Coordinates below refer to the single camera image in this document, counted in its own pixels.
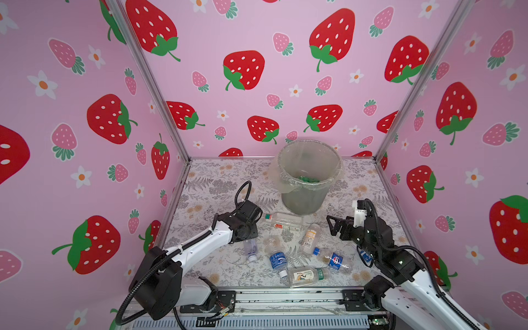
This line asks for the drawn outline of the clear water bottle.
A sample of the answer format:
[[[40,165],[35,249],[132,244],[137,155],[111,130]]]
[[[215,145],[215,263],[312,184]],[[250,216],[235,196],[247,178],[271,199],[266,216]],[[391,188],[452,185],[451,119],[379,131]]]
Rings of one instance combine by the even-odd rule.
[[[258,246],[255,239],[249,239],[243,242],[247,260],[252,263],[258,260]]]

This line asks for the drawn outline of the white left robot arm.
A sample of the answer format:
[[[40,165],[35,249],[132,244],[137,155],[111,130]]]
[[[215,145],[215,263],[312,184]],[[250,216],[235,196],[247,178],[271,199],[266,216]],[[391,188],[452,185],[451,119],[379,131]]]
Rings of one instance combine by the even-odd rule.
[[[162,250],[153,247],[143,258],[129,293],[115,317],[117,325],[149,315],[159,320],[177,306],[204,305],[212,309],[216,287],[205,278],[184,283],[184,275],[221,247],[258,237],[263,211],[255,203],[237,202],[235,209],[215,214],[209,228],[181,245]]]

